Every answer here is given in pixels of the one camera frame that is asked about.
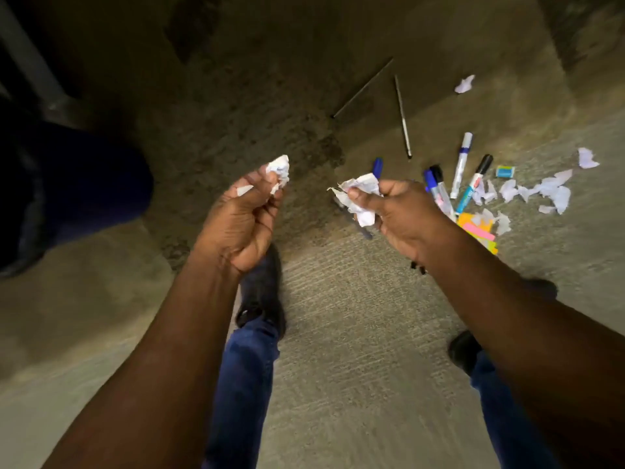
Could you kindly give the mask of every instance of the person's left arm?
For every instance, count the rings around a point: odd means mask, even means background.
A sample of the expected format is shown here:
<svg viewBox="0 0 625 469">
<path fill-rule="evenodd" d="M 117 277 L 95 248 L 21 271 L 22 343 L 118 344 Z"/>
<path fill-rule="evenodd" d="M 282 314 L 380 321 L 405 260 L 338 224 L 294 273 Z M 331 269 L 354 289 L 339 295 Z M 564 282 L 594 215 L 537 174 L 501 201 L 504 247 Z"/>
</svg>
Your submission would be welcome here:
<svg viewBox="0 0 625 469">
<path fill-rule="evenodd" d="M 236 290 L 270 245 L 276 182 L 262 167 L 219 199 L 143 339 L 44 469 L 200 466 Z M 237 197 L 247 184 L 254 188 Z"/>
</svg>

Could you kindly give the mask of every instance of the hand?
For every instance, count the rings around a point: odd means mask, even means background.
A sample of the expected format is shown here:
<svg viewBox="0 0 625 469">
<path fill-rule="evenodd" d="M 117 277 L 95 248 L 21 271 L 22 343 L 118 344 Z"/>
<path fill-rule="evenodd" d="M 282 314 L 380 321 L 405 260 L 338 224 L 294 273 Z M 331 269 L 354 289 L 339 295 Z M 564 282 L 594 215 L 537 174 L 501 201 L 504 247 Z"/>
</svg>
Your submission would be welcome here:
<svg viewBox="0 0 625 469">
<path fill-rule="evenodd" d="M 376 226 L 393 247 L 409 259 L 423 263 L 426 243 L 453 222 L 418 182 L 382 179 L 379 187 L 384 197 L 358 188 L 349 189 L 348 195 L 359 206 L 379 215 Z"/>
<path fill-rule="evenodd" d="M 274 221 L 284 192 L 278 190 L 276 173 L 266 173 L 267 165 L 236 181 L 217 200 L 204 222 L 196 248 L 217 253 L 241 274 L 262 259 L 271 244 Z M 237 188 L 254 186 L 241 197 Z"/>
</svg>

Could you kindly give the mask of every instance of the person's left hand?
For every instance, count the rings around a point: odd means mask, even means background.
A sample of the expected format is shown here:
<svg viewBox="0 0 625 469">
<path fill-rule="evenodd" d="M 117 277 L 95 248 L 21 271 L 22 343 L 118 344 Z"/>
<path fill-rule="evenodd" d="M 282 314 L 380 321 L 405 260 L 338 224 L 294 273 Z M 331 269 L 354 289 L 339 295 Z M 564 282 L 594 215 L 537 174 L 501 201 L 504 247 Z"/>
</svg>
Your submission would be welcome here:
<svg viewBox="0 0 625 469">
<path fill-rule="evenodd" d="M 274 221 L 284 192 L 278 190 L 276 173 L 266 173 L 267 165 L 236 181 L 217 200 L 204 222 L 196 247 L 218 253 L 240 273 L 251 270 L 271 244 Z M 254 188 L 241 197 L 237 188 Z"/>
</svg>

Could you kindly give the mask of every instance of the person's right arm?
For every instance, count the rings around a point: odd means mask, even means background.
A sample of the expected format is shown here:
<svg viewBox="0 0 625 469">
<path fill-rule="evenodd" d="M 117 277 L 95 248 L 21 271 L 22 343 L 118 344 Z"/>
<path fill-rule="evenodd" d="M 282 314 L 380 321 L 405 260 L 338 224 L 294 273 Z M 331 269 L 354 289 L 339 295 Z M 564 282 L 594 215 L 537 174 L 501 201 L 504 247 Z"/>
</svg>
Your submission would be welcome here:
<svg viewBox="0 0 625 469">
<path fill-rule="evenodd" d="M 382 180 L 380 191 L 349 195 L 426 267 L 561 460 L 625 465 L 625 337 L 529 290 L 420 184 Z"/>
</svg>

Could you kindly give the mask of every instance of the thin stick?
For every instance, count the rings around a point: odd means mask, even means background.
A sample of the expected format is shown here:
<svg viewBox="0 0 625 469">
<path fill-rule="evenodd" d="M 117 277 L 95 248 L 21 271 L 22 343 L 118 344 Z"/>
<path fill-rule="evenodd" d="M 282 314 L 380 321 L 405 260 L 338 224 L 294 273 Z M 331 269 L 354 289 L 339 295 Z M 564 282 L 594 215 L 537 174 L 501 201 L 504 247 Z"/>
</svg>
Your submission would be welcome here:
<svg viewBox="0 0 625 469">
<path fill-rule="evenodd" d="M 406 126 L 406 116 L 404 115 L 404 103 L 401 101 L 401 92 L 399 91 L 399 80 L 395 76 L 395 90 L 397 91 L 397 100 L 399 101 L 399 113 L 401 114 L 401 126 L 404 129 L 404 139 L 406 140 L 406 152 L 408 159 L 412 159 L 410 152 L 410 140 L 408 139 L 408 127 Z"/>
<path fill-rule="evenodd" d="M 345 103 L 343 104 L 343 106 L 342 106 L 340 109 L 338 109 L 338 110 L 337 110 L 337 112 L 336 112 L 334 115 L 332 115 L 332 118 L 336 118 L 336 117 L 337 117 L 337 115 L 338 115 L 339 113 L 341 113 L 341 112 L 345 109 L 345 107 L 347 107 L 347 106 L 348 106 L 348 105 L 349 105 L 352 101 L 354 101 L 354 99 L 355 99 L 358 95 L 360 95 L 361 93 L 363 93 L 363 90 L 364 90 L 364 89 L 366 89 L 366 88 L 369 86 L 369 84 L 371 84 L 371 82 L 373 82 L 373 80 L 374 80 L 376 77 L 378 77 L 378 76 L 382 73 L 382 71 L 383 71 L 383 70 L 385 70 L 387 67 L 389 67 L 389 66 L 391 65 L 391 62 L 393 62 L 393 58 L 390 58 L 390 59 L 386 62 L 386 64 L 384 64 L 384 65 L 382 66 L 382 68 L 381 68 L 379 71 L 377 71 L 375 74 L 373 74 L 373 76 L 372 76 L 369 80 L 367 80 L 367 83 L 366 83 L 366 84 L 364 84 L 364 85 L 360 88 L 360 90 L 359 90 L 359 91 L 357 91 L 354 95 L 352 95 L 352 97 L 351 97 L 351 98 L 350 98 L 347 102 L 345 102 Z"/>
</svg>

